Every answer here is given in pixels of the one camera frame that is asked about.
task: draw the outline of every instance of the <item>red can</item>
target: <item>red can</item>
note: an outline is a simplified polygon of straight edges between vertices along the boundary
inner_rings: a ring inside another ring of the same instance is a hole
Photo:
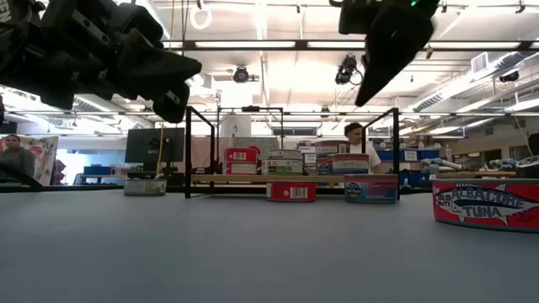
[[[224,175],[255,175],[257,163],[251,162],[224,162],[222,174]]]
[[[259,152],[252,148],[227,148],[223,153],[223,162],[256,163],[259,161]]]
[[[314,202],[317,184],[314,182],[268,182],[266,199],[273,202]]]
[[[539,232],[536,179],[436,179],[437,221],[502,231]]]

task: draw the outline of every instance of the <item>gray table surface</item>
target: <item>gray table surface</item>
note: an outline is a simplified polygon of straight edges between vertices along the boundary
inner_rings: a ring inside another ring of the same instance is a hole
[[[0,194],[0,302],[538,302],[539,235],[438,223],[428,194]]]

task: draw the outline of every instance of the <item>tuna can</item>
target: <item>tuna can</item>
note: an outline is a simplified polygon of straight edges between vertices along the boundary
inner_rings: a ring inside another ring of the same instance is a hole
[[[222,174],[224,175],[255,175],[257,163],[251,162],[224,162]]]
[[[302,159],[305,164],[317,164],[317,154],[315,152],[304,152]]]
[[[268,151],[268,159],[302,159],[302,151],[298,150],[275,150]]]
[[[303,162],[296,159],[267,159],[262,161],[263,175],[302,175]]]
[[[385,204],[397,203],[398,175],[345,175],[344,195],[347,202]]]
[[[328,161],[334,175],[369,173],[369,155],[366,154],[333,154]]]
[[[273,202],[314,202],[317,189],[314,182],[268,182],[266,199]]]
[[[252,148],[227,148],[223,151],[224,162],[251,162],[259,161],[259,152]]]
[[[317,175],[328,176],[331,174],[331,163],[327,158],[317,159]]]
[[[336,153],[350,152],[350,143],[348,141],[320,141],[315,145],[317,147],[317,158],[325,158]]]
[[[126,196],[164,196],[167,193],[167,180],[128,179],[124,185]]]
[[[317,164],[305,164],[303,166],[303,169],[309,176],[316,176],[317,175]]]
[[[500,231],[539,232],[536,179],[434,179],[439,222]]]

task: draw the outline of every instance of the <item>black robotic claw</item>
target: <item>black robotic claw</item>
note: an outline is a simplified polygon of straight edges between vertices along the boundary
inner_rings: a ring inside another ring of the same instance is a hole
[[[178,123],[189,98],[194,59],[165,51],[163,28],[144,8],[112,0],[4,0],[0,12],[0,83],[71,109],[78,93],[141,96]]]
[[[339,32],[366,35],[361,61],[365,75],[356,97],[365,105],[404,69],[434,33],[430,21],[440,0],[344,0],[339,7]]]

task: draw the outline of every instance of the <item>fluorescent light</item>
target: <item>fluorescent light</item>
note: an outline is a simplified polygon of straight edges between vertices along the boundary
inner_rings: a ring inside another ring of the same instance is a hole
[[[458,126],[440,127],[440,128],[431,130],[429,134],[431,135],[445,134],[445,133],[452,132],[457,129],[458,129]]]
[[[401,113],[401,115],[412,115],[412,116],[431,116],[431,115],[439,115],[439,116],[448,116],[449,113]]]
[[[140,113],[137,113],[137,112],[125,112],[124,114],[127,114],[127,115],[156,115],[154,112],[140,112]]]
[[[106,107],[104,107],[104,106],[102,106],[100,104],[97,104],[92,100],[88,100],[88,99],[86,99],[84,97],[75,96],[75,98],[78,98],[79,100],[83,101],[84,103],[87,103],[87,104],[90,104],[90,105],[94,106],[96,109],[101,109],[101,110],[107,111],[107,112],[110,111],[110,109],[107,109]]]
[[[183,48],[183,47],[184,47],[184,42],[176,42],[176,41],[163,42],[163,48],[165,50],[170,49],[170,48]]]
[[[319,41],[307,42],[307,47],[312,48],[365,48],[365,42],[339,42],[339,41]]]
[[[470,104],[468,106],[465,106],[465,107],[457,110],[457,113],[465,113],[465,112],[470,111],[470,110],[478,109],[478,108],[482,107],[483,105],[489,104],[489,103],[490,103],[490,101],[488,101],[488,100],[477,101],[476,103]]]
[[[8,113],[14,113],[14,114],[47,114],[47,115],[56,115],[56,114],[64,114],[64,112],[51,112],[51,111],[32,111],[32,110],[8,110]]]
[[[200,48],[292,48],[294,41],[204,41],[195,42]]]
[[[465,136],[432,136],[432,139],[464,139]]]
[[[501,113],[458,113],[459,117],[503,117],[505,114]]]
[[[489,121],[492,121],[494,118],[489,118],[489,119],[485,119],[485,120],[479,120],[477,122],[473,122],[473,123],[470,123],[469,125],[466,125],[466,127],[475,127],[475,126],[480,126],[482,124],[485,124]]]
[[[515,117],[539,117],[539,113],[513,113]]]
[[[108,112],[72,112],[72,114],[75,114],[75,115],[97,115],[97,116],[100,116],[100,115],[115,115],[115,114],[120,114],[120,112],[111,112],[111,111],[108,111]]]
[[[511,112],[514,112],[514,111],[520,111],[520,110],[524,110],[524,109],[530,109],[530,108],[533,108],[533,107],[536,107],[536,106],[539,106],[539,98],[537,99],[533,99],[533,100],[530,100],[530,101],[522,101],[522,102],[519,102],[511,107],[508,107],[507,109],[504,109],[504,111],[506,113],[511,113]]]
[[[496,48],[516,48],[520,45],[520,42],[443,42],[436,41],[430,42],[430,46],[433,48],[457,48],[457,49],[496,49]]]

